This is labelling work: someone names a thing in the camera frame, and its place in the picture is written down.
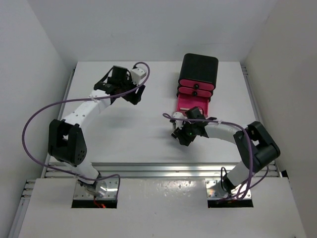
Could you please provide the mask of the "pink bottom drawer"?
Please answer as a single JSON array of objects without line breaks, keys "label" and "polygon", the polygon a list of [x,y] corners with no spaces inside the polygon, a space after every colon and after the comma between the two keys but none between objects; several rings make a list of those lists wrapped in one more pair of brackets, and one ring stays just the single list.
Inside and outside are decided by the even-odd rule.
[{"label": "pink bottom drawer", "polygon": [[201,113],[204,116],[208,116],[209,114],[209,99],[203,98],[203,97],[196,97],[186,94],[179,94],[178,95],[178,101],[176,106],[176,111],[181,112],[182,114],[185,114],[186,111],[180,111],[180,108],[193,108],[198,107],[201,111]]}]

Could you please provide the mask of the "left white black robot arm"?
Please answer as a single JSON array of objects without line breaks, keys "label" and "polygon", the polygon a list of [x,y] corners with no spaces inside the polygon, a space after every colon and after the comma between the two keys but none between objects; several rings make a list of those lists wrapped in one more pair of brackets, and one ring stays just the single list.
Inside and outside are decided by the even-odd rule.
[{"label": "left white black robot arm", "polygon": [[61,120],[54,119],[49,125],[48,153],[65,164],[78,181],[90,192],[95,192],[101,174],[87,159],[84,130],[112,105],[117,98],[136,105],[145,89],[147,69],[134,65],[131,70],[113,66],[93,87],[88,100]]}]

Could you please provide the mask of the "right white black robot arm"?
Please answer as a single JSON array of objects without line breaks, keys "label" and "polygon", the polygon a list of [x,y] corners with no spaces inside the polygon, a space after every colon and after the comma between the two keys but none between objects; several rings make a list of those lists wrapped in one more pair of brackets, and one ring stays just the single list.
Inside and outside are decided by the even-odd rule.
[{"label": "right white black robot arm", "polygon": [[[281,154],[279,147],[259,121],[242,127],[214,117],[207,118],[198,107],[193,107],[185,113],[164,113],[163,116],[173,124],[171,135],[181,145],[189,146],[200,136],[227,141],[237,147],[241,161],[229,172],[222,168],[220,181],[214,186],[222,200],[232,197],[243,199],[252,187],[253,175],[267,168]],[[246,186],[245,191],[232,194],[233,189],[243,185]]]}]

